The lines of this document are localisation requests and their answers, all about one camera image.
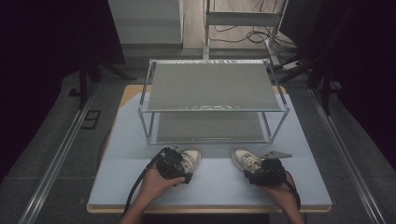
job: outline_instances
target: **white wall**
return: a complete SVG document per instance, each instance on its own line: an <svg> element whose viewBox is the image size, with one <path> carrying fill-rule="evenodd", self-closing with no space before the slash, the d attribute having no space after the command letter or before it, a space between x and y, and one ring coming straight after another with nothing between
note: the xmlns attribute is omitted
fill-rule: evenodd
<svg viewBox="0 0 396 224"><path fill-rule="evenodd" d="M183 0L108 0L121 44L182 43Z"/></svg>

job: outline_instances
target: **sneaker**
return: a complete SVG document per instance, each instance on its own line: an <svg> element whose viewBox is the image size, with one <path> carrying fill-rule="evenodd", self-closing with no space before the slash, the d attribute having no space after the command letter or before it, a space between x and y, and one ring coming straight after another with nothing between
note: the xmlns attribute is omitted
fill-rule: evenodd
<svg viewBox="0 0 396 224"><path fill-rule="evenodd" d="M254 174L262 168L262 160L245 148L235 150L232 157L233 163L241 170L248 170Z"/></svg>
<svg viewBox="0 0 396 224"><path fill-rule="evenodd" d="M184 173L193 173L201 161L201 152L197 149L189 148L180 150L183 161L181 166L184 168Z"/></svg>

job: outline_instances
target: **person's left hand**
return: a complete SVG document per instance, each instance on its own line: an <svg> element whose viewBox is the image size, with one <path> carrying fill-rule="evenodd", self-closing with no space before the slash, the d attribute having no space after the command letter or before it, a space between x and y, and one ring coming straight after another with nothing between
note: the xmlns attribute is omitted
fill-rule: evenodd
<svg viewBox="0 0 396 224"><path fill-rule="evenodd" d="M170 187L181 184L184 182L184 180L184 177L178 177L169 180L163 178L160 173L158 173L158 170L154 164L148 170L145 178L142 180L138 197L147 200L147 202L151 202L163 195L163 193Z"/></svg>

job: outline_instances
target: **shoelace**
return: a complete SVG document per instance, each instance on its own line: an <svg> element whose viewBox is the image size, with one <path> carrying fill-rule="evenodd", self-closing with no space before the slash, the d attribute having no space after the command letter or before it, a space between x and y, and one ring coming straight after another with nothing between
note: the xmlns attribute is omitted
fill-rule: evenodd
<svg viewBox="0 0 396 224"><path fill-rule="evenodd" d="M241 160L251 170L257 170L260 168L261 161L255 155L247 153L242 157Z"/></svg>
<svg viewBox="0 0 396 224"><path fill-rule="evenodd" d="M183 166L183 168L184 168L184 173L189 173L189 172L192 172L192 168L193 168L193 163L192 163L192 161L193 161L193 157L192 156L190 156L189 154L182 154L181 155L182 157L183 157L183 162L181 163L181 165Z"/></svg>

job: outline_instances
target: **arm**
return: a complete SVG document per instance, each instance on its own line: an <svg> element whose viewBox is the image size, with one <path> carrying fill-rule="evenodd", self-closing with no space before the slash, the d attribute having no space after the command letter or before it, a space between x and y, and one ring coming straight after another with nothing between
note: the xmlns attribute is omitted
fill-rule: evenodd
<svg viewBox="0 0 396 224"><path fill-rule="evenodd" d="M286 172L288 181L294 185L291 175ZM271 195L273 201L282 209L289 224L304 224L304 220L297 208L297 202L288 186L282 184L277 188L260 186L260 188Z"/></svg>
<svg viewBox="0 0 396 224"><path fill-rule="evenodd" d="M163 195L163 193L170 187L183 182L184 177L170 180L164 179L160 173L158 173L154 165L146 173L146 176L140 186L139 194L123 216L120 224L140 223L140 218L152 201Z"/></svg>

